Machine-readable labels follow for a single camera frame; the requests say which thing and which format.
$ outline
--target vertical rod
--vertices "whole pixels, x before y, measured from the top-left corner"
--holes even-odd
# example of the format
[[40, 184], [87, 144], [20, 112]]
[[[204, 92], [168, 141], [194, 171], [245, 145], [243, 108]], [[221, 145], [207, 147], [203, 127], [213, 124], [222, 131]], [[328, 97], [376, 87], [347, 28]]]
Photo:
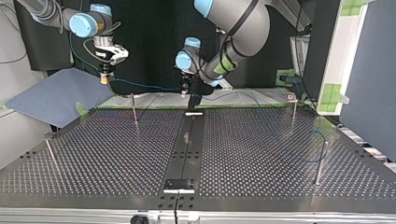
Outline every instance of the vertical rod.
[[320, 157], [319, 157], [319, 164], [318, 164], [318, 172], [317, 172], [317, 176], [315, 177], [315, 185], [319, 185], [320, 184], [320, 178], [321, 178], [321, 173], [323, 170], [323, 161], [324, 161], [324, 151], [327, 150], [327, 147], [329, 146], [329, 142], [325, 142], [324, 143], [324, 147], [322, 148], [321, 152], [320, 152]]
[[46, 140], [46, 144], [47, 144], [47, 147], [49, 148], [49, 153], [50, 153], [50, 156], [52, 157], [52, 159], [53, 160], [55, 160], [55, 155], [53, 154], [53, 152], [52, 152], [52, 147], [50, 146], [50, 140]]

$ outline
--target end effector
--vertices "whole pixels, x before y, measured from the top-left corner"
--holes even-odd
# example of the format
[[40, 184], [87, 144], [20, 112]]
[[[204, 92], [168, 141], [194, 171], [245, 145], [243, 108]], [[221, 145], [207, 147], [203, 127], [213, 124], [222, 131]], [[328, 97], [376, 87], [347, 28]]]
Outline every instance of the end effector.
[[226, 36], [219, 54], [209, 63], [200, 56], [201, 41], [187, 38], [176, 57], [177, 68], [216, 87], [241, 61], [262, 49], [270, 31], [269, 13], [260, 0], [233, 0], [232, 4], [230, 0], [194, 0], [194, 6]]
[[113, 31], [120, 22], [113, 24], [111, 8], [101, 4], [91, 4], [89, 12], [61, 7], [56, 0], [17, 0], [31, 13], [35, 21], [44, 25], [71, 31], [81, 38], [93, 40], [95, 51], [91, 53], [101, 61], [99, 73], [101, 82], [108, 83], [114, 76], [115, 65], [122, 63], [129, 56], [128, 50], [114, 43]]

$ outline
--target wire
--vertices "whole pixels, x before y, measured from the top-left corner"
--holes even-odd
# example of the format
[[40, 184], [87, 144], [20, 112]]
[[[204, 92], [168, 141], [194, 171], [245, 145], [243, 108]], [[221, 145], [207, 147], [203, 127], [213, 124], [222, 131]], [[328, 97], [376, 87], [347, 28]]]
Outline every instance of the wire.
[[299, 71], [299, 73], [300, 73], [300, 75], [297, 75], [297, 76], [300, 77], [301, 81], [303, 82], [303, 86], [304, 86], [304, 89], [305, 89], [305, 91], [306, 91], [306, 95], [308, 96], [309, 100], [311, 101], [312, 106], [313, 106], [316, 110], [318, 110], [318, 109], [317, 109], [317, 105], [316, 105], [315, 102], [312, 100], [312, 96], [311, 96], [311, 94], [309, 93], [308, 88], [307, 88], [306, 85], [305, 85], [305, 81], [304, 81], [304, 79], [303, 79], [303, 71], [301, 70], [300, 59], [299, 59], [298, 48], [297, 48], [298, 28], [299, 28], [299, 23], [300, 23], [300, 18], [301, 18], [302, 13], [303, 13], [303, 5], [300, 5], [300, 10], [299, 10], [299, 12], [298, 12], [297, 22], [296, 22], [296, 26], [295, 26], [295, 27], [296, 27], [296, 35], [295, 35], [295, 37], [294, 37], [294, 47], [295, 47], [295, 51], [296, 51], [297, 66], [298, 66], [298, 71]]
[[83, 4], [84, 4], [84, 0], [81, 0], [79, 3], [79, 11], [82, 11]]
[[[0, 2], [0, 6], [5, 6], [5, 7], [7, 7], [7, 8], [8, 8], [9, 10], [11, 10], [15, 15], [16, 15], [16, 13], [17, 13], [17, 12], [15, 11], [15, 9], [14, 9], [11, 5], [9, 5], [9, 4], [7, 4], [7, 3]], [[7, 19], [8, 22], [12, 25], [12, 27], [14, 27], [14, 29], [20, 33], [20, 32], [21, 32], [20, 29], [18, 29], [17, 25], [15, 25], [14, 22], [12, 22], [12, 20], [9, 18], [9, 16], [7, 15], [7, 13], [6, 13], [2, 8], [0, 8], [0, 12], [3, 14], [4, 17], [6, 17], [6, 19]]]
[[165, 88], [165, 87], [160, 87], [160, 86], [150, 86], [150, 85], [135, 83], [132, 81], [127, 81], [127, 80], [119, 79], [119, 78], [115, 78], [112, 81], [123, 82], [123, 83], [127, 83], [127, 84], [130, 84], [133, 86], [144, 87], [144, 88], [149, 88], [149, 89], [158, 89], [158, 90], [162, 90], [162, 91], [180, 91], [180, 88]]
[[116, 23], [114, 23], [110, 29], [104, 31], [103, 33], [101, 33], [100, 35], [108, 35], [109, 33], [115, 31], [117, 28], [119, 28], [121, 26], [121, 22], [117, 21]]
[[98, 60], [98, 61], [100, 61], [100, 62], [102, 62], [102, 63], [110, 63], [111, 60], [104, 60], [104, 59], [101, 59], [101, 58], [99, 58], [98, 56], [96, 56], [94, 53], [92, 53], [92, 52], [88, 49], [87, 43], [88, 43], [89, 41], [93, 41], [93, 39], [92, 39], [92, 38], [86, 39], [86, 40], [84, 40], [84, 42], [82, 43], [82, 46], [84, 46], [84, 49], [87, 50], [87, 52], [88, 52], [94, 59], [96, 59], [96, 60]]
[[23, 54], [23, 56], [21, 56], [19, 59], [12, 60], [12, 61], [9, 61], [9, 62], [0, 62], [0, 64], [17, 63], [17, 62], [22, 61], [26, 56], [27, 56], [27, 52], [25, 51], [25, 53]]
[[[146, 87], [146, 88], [151, 88], [151, 89], [159, 89], [159, 90], [163, 90], [163, 91], [179, 91], [180, 90], [180, 88], [172, 88], [172, 89], [170, 89], [170, 88], [164, 88], [164, 87], [159, 87], [159, 86], [148, 86], [148, 85], [134, 83], [134, 82], [131, 82], [131, 81], [118, 79], [118, 78], [113, 79], [113, 81], [124, 82], [124, 83], [130, 84], [130, 85], [133, 85], [133, 86]], [[245, 93], [242, 93], [242, 92], [231, 92], [231, 93], [227, 93], [227, 94], [221, 95], [221, 96], [219, 96], [217, 98], [214, 98], [214, 99], [209, 99], [209, 98], [203, 97], [201, 95], [195, 94], [193, 92], [191, 94], [195, 95], [195, 96], [198, 96], [198, 97], [200, 97], [202, 99], [208, 100], [208, 101], [217, 101], [217, 100], [219, 100], [219, 99], [221, 99], [223, 97], [226, 97], [226, 96], [229, 96], [229, 95], [232, 95], [232, 94], [243, 94], [243, 95], [246, 95], [247, 97], [249, 97], [250, 99], [252, 99], [256, 103], [256, 105], [259, 107], [260, 111], [264, 112], [264, 108], [262, 107], [262, 105], [259, 103], [259, 101], [254, 96], [249, 95], [249, 94], [245, 94]], [[273, 129], [272, 127], [268, 126], [268, 123], [266, 122], [265, 114], [264, 113], [260, 113], [260, 115], [264, 119], [264, 124], [267, 126], [267, 129], [271, 132], [272, 136], [276, 139], [276, 141], [280, 145], [283, 145], [282, 141], [280, 141], [280, 139], [278, 138], [278, 134], [274, 133], [275, 129]], [[318, 135], [320, 135], [323, 138], [323, 145], [322, 145], [322, 149], [321, 149], [323, 151], [325, 149], [326, 145], [327, 145], [327, 139], [326, 139], [325, 135], [323, 133], [321, 133], [320, 131], [318, 131], [318, 130], [311, 131], [307, 135], [310, 135], [310, 134], [318, 134]], [[301, 157], [300, 157], [300, 160], [302, 160], [304, 162], [307, 162], [307, 163], [317, 163], [317, 162], [323, 161], [327, 157], [327, 155], [328, 155], [328, 150], [326, 150], [324, 155], [321, 158], [317, 159], [317, 160], [311, 161], [311, 160], [303, 159]]]
[[87, 64], [89, 67], [93, 68], [95, 70], [95, 72], [97, 73], [97, 75], [99, 75], [99, 69], [95, 65], [93, 65], [91, 63], [87, 63], [81, 57], [79, 57], [78, 54], [76, 53], [76, 51], [75, 51], [75, 49], [73, 47], [73, 41], [72, 41], [73, 33], [72, 32], [68, 32], [68, 35], [69, 35], [69, 45], [70, 45], [70, 49], [72, 50], [73, 55], [76, 56], [76, 58], [78, 58], [81, 62], [83, 62], [83, 63]]
[[[229, 96], [229, 95], [232, 95], [232, 94], [243, 94], [243, 95], [246, 95], [247, 97], [249, 97], [250, 99], [252, 99], [256, 103], [256, 105], [259, 107], [261, 112], [264, 112], [264, 108], [262, 107], [262, 105], [259, 103], [259, 101], [254, 96], [249, 95], [249, 94], [245, 94], [245, 93], [242, 93], [242, 92], [227, 93], [227, 94], [224, 94], [224, 95], [222, 95], [220, 97], [217, 97], [215, 99], [208, 99], [208, 98], [205, 98], [205, 97], [202, 97], [202, 98], [205, 99], [205, 100], [208, 100], [208, 101], [217, 101], [218, 99], [221, 99], [223, 97], [226, 97], [226, 96]], [[267, 129], [271, 132], [272, 136], [276, 139], [276, 141], [280, 145], [282, 145], [282, 148], [286, 148], [285, 146], [283, 146], [283, 142], [278, 138], [279, 134], [274, 133], [275, 129], [273, 129], [272, 127], [269, 127], [267, 125], [268, 123], [266, 122], [265, 114], [264, 113], [260, 113], [260, 114], [261, 114], [262, 118], [264, 119], [264, 124], [267, 126]], [[311, 135], [311, 134], [318, 134], [318, 135], [320, 135], [323, 138], [323, 145], [322, 145], [322, 149], [321, 150], [324, 150], [326, 145], [327, 145], [327, 138], [325, 137], [325, 135], [323, 133], [321, 133], [320, 131], [318, 131], [318, 130], [314, 130], [314, 131], [309, 132], [306, 136]], [[324, 159], [326, 159], [327, 155], [328, 155], [328, 150], [326, 150], [324, 155], [321, 158], [317, 159], [317, 160], [313, 160], [312, 161], [312, 160], [308, 160], [308, 159], [303, 159], [302, 156], [300, 156], [298, 158], [300, 160], [304, 161], [304, 162], [307, 162], [307, 163], [317, 163], [317, 162], [320, 162], [320, 161], [323, 161]]]
[[[200, 57], [199, 57], [199, 66], [198, 66], [197, 63], [196, 63], [196, 61], [192, 58], [191, 54], [190, 54], [189, 52], [187, 52], [186, 50], [184, 50], [184, 49], [182, 50], [183, 52], [187, 53], [187, 55], [189, 56], [189, 58], [190, 58], [191, 61], [192, 61], [192, 64], [194, 65], [194, 68], [195, 68], [195, 71], [196, 71], [195, 74], [193, 74], [194, 76], [199, 75], [200, 73], [202, 73], [202, 74], [204, 75], [204, 77], [206, 77], [206, 78], [209, 79], [209, 80], [212, 80], [212, 81], [221, 81], [221, 80], [223, 80], [224, 78], [226, 78], [228, 75], [230, 75], [230, 73], [231, 73], [232, 71], [229, 71], [229, 70], [225, 67], [224, 62], [223, 62], [223, 60], [222, 60], [223, 54], [224, 54], [224, 53], [226, 54], [226, 56], [228, 55], [226, 46], [227, 46], [228, 43], [230, 43], [230, 41], [227, 41], [229, 37], [230, 37], [229, 35], [226, 35], [226, 37], [224, 38], [224, 40], [223, 40], [223, 42], [222, 42], [222, 44], [221, 44], [220, 51], [219, 51], [219, 64], [220, 64], [220, 66], [222, 67], [222, 69], [225, 71], [225, 74], [223, 74], [220, 78], [213, 78], [213, 77], [210, 77], [210, 76], [206, 73], [206, 71], [203, 69], [204, 66], [205, 66], [205, 64], [206, 64], [206, 61], [205, 61], [205, 59], [204, 59], [203, 56], [200, 56]], [[228, 56], [227, 56], [227, 60], [228, 60], [229, 62], [231, 62], [232, 66], [233, 66], [233, 69], [235, 69], [236, 64], [234, 64], [233, 61], [232, 61], [231, 59], [229, 59]]]

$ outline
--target black cable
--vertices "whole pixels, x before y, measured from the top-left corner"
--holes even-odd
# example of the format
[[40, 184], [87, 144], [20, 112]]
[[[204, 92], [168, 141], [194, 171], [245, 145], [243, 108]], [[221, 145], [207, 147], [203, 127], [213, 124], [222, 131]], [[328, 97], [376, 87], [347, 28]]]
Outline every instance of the black cable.
[[69, 37], [69, 38], [68, 38], [68, 40], [69, 40], [69, 46], [70, 46], [70, 49], [71, 49], [72, 54], [73, 54], [73, 59], [78, 59], [79, 62], [87, 64], [89, 67], [91, 67], [91, 68], [95, 71], [96, 76], [99, 77], [99, 76], [100, 76], [99, 69], [98, 69], [97, 67], [95, 67], [94, 65], [85, 62], [81, 57], [79, 57], [79, 56], [77, 55], [77, 53], [76, 53], [76, 51], [75, 51], [75, 49], [74, 49], [74, 47], [73, 47], [73, 40], [72, 40], [72, 35], [73, 35], [73, 34], [72, 34], [71, 32], [67, 32], [67, 34], [68, 34], [68, 37]]
[[175, 224], [178, 224], [178, 216], [177, 216], [177, 206], [178, 206], [178, 196], [180, 194], [177, 195], [177, 199], [176, 199], [176, 203], [175, 203], [175, 210], [174, 210], [174, 214], [175, 214]]
[[25, 53], [23, 54], [23, 56], [21, 56], [19, 59], [12, 60], [12, 61], [9, 61], [9, 62], [0, 62], [0, 64], [17, 63], [17, 62], [22, 61], [26, 56], [27, 56], [27, 52], [25, 51]]
[[298, 12], [297, 22], [296, 22], [296, 35], [294, 37], [294, 47], [295, 47], [295, 51], [296, 51], [297, 66], [298, 66], [298, 70], [300, 72], [300, 75], [296, 75], [296, 76], [299, 77], [301, 79], [301, 81], [303, 82], [303, 86], [304, 86], [304, 89], [306, 91], [306, 94], [308, 95], [309, 100], [311, 101], [311, 103], [314, 106], [314, 108], [316, 110], [318, 110], [315, 102], [312, 100], [312, 96], [309, 93], [308, 88], [305, 85], [305, 81], [303, 79], [303, 71], [301, 70], [300, 59], [299, 59], [298, 48], [297, 48], [298, 27], [299, 27], [299, 22], [300, 22], [300, 18], [301, 18], [302, 13], [303, 13], [303, 5], [300, 6], [300, 10]]

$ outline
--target white cable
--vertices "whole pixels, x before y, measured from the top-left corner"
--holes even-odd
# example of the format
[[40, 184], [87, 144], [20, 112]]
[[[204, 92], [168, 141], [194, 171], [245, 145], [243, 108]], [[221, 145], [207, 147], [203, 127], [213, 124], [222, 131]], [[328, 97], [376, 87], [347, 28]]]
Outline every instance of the white cable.
[[121, 26], [121, 22], [117, 21], [116, 23], [114, 23], [110, 29], [104, 31], [103, 33], [101, 33], [100, 35], [108, 35], [109, 33], [115, 31], [117, 28], [119, 28]]
[[[9, 8], [9, 10], [11, 10], [16, 15], [16, 11], [11, 5], [4, 3], [4, 2], [0, 2], [0, 6], [5, 6], [5, 7]], [[14, 27], [14, 29], [20, 33], [21, 32], [20, 29], [18, 29], [17, 25], [15, 25], [14, 22], [12, 22], [12, 20], [9, 18], [7, 13], [5, 11], [3, 11], [2, 8], [0, 8], [0, 12], [8, 20], [8, 22], [12, 25], [12, 27]]]
[[88, 43], [88, 41], [92, 41], [93, 39], [91, 38], [91, 39], [86, 39], [86, 40], [84, 40], [84, 42], [82, 43], [82, 45], [84, 46], [84, 49], [85, 50], [87, 50], [87, 52], [88, 53], [90, 53], [91, 54], [91, 56], [93, 57], [93, 58], [95, 58], [96, 60], [98, 60], [98, 61], [100, 61], [100, 62], [102, 62], [102, 63], [110, 63], [111, 61], [110, 60], [103, 60], [103, 59], [101, 59], [101, 58], [99, 58], [98, 56], [96, 56], [94, 53], [92, 53], [89, 49], [88, 49], [88, 47], [87, 47], [87, 43]]
[[8, 3], [5, 3], [5, 2], [0, 1], [0, 6], [8, 7], [9, 10], [13, 11], [14, 13], [17, 13], [17, 12], [15, 11], [15, 8], [14, 8], [12, 5], [8, 4]]
[[44, 13], [46, 13], [47, 9], [49, 8], [49, 0], [46, 1], [46, 7], [39, 13], [35, 13], [32, 11], [29, 11], [32, 15], [36, 16], [36, 17], [40, 17], [42, 16]]

